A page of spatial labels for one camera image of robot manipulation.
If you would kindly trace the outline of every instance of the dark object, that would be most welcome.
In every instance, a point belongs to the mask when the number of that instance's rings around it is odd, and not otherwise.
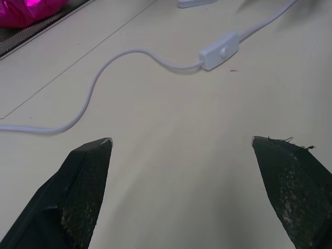
[[[73,150],[59,171],[44,183],[0,249],[87,249],[103,202],[111,139]]]
[[[332,248],[332,175],[308,151],[256,136],[253,147],[269,200],[296,249]]]
[[[69,0],[54,16],[25,29],[0,29],[0,60],[90,2],[92,0]]]

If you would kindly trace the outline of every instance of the pink plastic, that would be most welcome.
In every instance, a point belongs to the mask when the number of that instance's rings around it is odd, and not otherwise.
[[[54,15],[68,0],[0,0],[0,28],[23,28]]]

